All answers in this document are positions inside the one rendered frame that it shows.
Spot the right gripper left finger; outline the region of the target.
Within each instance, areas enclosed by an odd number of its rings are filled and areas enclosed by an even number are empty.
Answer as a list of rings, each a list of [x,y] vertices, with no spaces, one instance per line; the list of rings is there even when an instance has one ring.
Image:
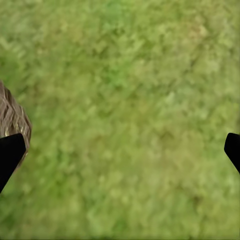
[[[25,152],[24,136],[21,133],[0,138],[0,193],[9,178],[19,169],[18,167],[14,172]]]

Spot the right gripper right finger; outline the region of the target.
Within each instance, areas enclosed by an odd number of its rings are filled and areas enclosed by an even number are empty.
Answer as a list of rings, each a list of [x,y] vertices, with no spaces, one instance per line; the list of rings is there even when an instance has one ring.
[[[228,133],[224,151],[240,173],[240,134]]]

